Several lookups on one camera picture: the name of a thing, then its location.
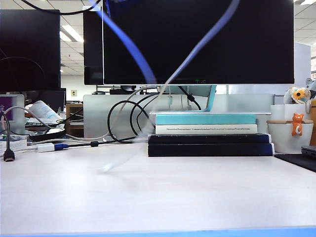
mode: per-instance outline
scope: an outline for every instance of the desk surface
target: desk surface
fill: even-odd
[[[314,172],[274,157],[146,153],[112,144],[2,161],[1,234],[316,226]]]

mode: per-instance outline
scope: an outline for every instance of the white container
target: white container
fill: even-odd
[[[300,104],[271,105],[271,120],[292,120],[294,113],[304,114],[303,120],[312,119],[310,108]]]
[[[268,123],[269,133],[278,153],[300,154],[302,146],[308,146],[311,141],[313,123],[303,123],[303,135],[292,136],[293,124]]]

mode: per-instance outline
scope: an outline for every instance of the stack of books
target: stack of books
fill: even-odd
[[[255,114],[157,114],[148,156],[272,156],[269,134],[258,133]]]

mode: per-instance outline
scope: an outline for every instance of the power outlet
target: power outlet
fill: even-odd
[[[77,96],[77,90],[71,90],[71,96]]]

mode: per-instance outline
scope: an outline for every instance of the blue desk edge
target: blue desk edge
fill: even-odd
[[[189,232],[1,235],[1,237],[316,237],[316,227],[237,229]]]

